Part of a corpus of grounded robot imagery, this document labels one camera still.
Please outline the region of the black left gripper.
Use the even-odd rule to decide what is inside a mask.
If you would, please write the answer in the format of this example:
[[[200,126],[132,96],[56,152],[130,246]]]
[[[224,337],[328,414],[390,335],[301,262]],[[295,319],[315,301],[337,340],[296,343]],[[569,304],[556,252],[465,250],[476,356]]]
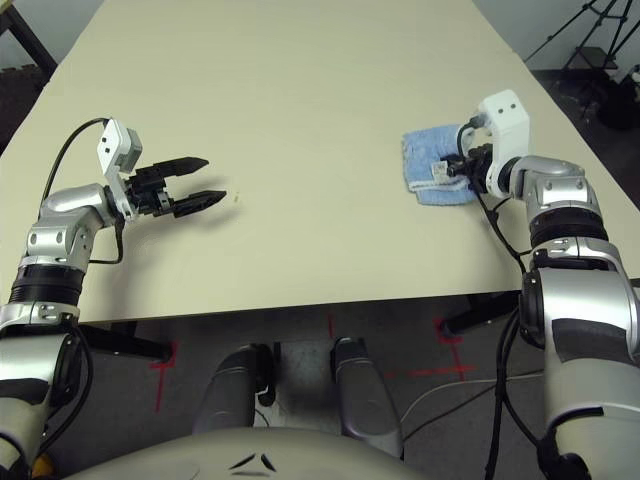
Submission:
[[[125,181],[127,197],[139,214],[154,217],[172,212],[181,218],[206,210],[223,200],[227,192],[205,190],[174,202],[166,191],[165,178],[192,174],[208,164],[206,159],[189,156],[141,168]]]

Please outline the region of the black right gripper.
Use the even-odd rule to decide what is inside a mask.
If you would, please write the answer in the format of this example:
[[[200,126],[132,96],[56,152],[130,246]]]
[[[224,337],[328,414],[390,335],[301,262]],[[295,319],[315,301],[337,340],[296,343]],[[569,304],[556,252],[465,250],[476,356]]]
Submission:
[[[449,155],[444,158],[448,166],[449,176],[459,176],[467,174],[470,183],[475,191],[479,193],[487,193],[487,174],[493,161],[493,145],[485,143],[480,146],[471,148],[466,160],[466,170],[463,164],[464,159],[458,155]]]

